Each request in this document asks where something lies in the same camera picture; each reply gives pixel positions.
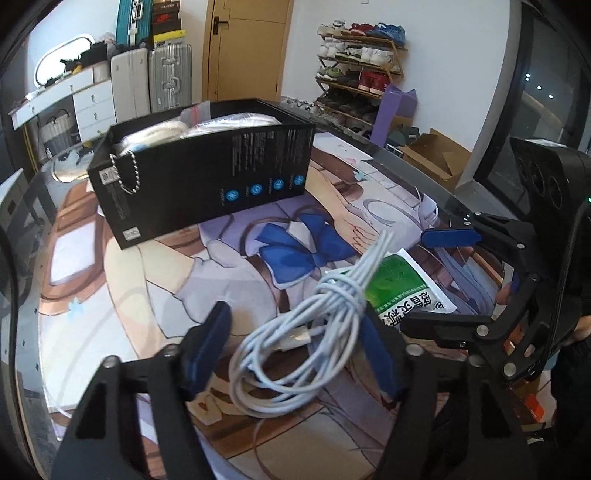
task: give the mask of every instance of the purple bag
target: purple bag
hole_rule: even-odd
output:
[[[372,143],[383,148],[390,133],[393,118],[395,116],[412,118],[417,109],[417,102],[416,90],[403,92],[398,87],[390,84],[386,88],[382,103],[379,106],[374,131],[370,139]]]

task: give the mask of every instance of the white sneaker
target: white sneaker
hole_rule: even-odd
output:
[[[362,48],[354,48],[349,47],[342,53],[337,53],[337,58],[345,59],[349,61],[354,61],[355,63],[359,63],[361,60],[361,54],[363,53]]]
[[[320,50],[318,51],[318,56],[320,58],[325,59],[326,57],[329,56],[329,48],[328,48],[328,44],[329,42],[324,42],[321,46],[320,46]]]
[[[391,51],[376,48],[369,59],[369,63],[378,67],[385,67],[392,62],[392,57],[393,53]]]
[[[333,59],[336,57],[337,53],[344,53],[345,48],[344,42],[333,42],[329,47],[328,58]]]
[[[374,51],[374,48],[363,47],[361,49],[361,63],[369,63],[372,55],[374,54]]]

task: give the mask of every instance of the red sneaker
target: red sneaker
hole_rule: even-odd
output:
[[[358,23],[351,24],[351,35],[364,35],[367,36],[369,30],[373,30],[375,28],[374,25],[369,25],[368,23],[364,23],[359,25]]]
[[[364,70],[361,72],[361,77],[359,78],[359,90],[363,90],[364,92],[369,92],[371,90],[371,86],[374,82],[374,74],[373,72],[369,72]]]
[[[371,93],[381,96],[386,92],[388,85],[390,85],[388,75],[385,73],[372,73],[372,83],[369,88]]]

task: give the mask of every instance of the blue gripper pad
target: blue gripper pad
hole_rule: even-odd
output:
[[[230,305],[217,302],[205,322],[189,330],[181,342],[181,387],[189,400],[205,390],[232,328]]]
[[[394,360],[367,315],[361,321],[359,340],[363,345],[365,356],[374,372],[380,390],[386,392],[391,398],[397,398],[404,387],[402,379],[398,377],[398,369],[394,365]]]
[[[447,228],[425,230],[421,242],[427,248],[473,247],[482,237],[473,228]]]

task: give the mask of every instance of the cardboard box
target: cardboard box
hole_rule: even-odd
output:
[[[221,131],[177,140],[111,162],[114,145],[143,128],[179,116],[183,108],[112,126],[88,168],[96,197],[121,248],[181,228],[302,195],[315,124],[262,100],[212,102],[212,118],[271,115],[281,125]]]
[[[407,147],[399,147],[404,160],[453,191],[472,153],[437,130],[423,134]]]

